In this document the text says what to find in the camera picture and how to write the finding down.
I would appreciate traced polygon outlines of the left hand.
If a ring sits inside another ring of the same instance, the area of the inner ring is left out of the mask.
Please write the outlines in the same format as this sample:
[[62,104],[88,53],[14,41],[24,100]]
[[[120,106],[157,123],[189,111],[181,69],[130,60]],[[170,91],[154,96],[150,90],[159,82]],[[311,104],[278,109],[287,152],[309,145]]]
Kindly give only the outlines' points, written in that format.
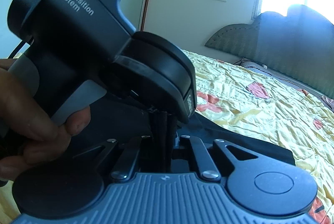
[[1,159],[1,180],[15,180],[33,164],[60,156],[71,138],[80,134],[91,121],[86,107],[72,114],[61,126],[52,122],[24,86],[7,70],[14,59],[1,59],[1,118],[19,134],[34,141],[18,156]]

